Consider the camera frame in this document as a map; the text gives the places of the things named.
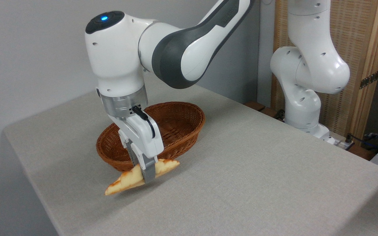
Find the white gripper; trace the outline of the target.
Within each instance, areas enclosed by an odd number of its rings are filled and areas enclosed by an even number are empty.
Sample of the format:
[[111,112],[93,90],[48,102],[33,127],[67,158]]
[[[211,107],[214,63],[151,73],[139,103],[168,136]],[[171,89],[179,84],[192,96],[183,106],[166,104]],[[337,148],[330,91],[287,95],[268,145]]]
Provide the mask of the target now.
[[[132,165],[139,164],[145,184],[156,178],[157,155],[164,151],[162,137],[156,121],[144,111],[137,111],[125,119],[109,118],[119,127],[119,137],[123,148],[129,154]],[[132,143],[138,148],[132,150]]]

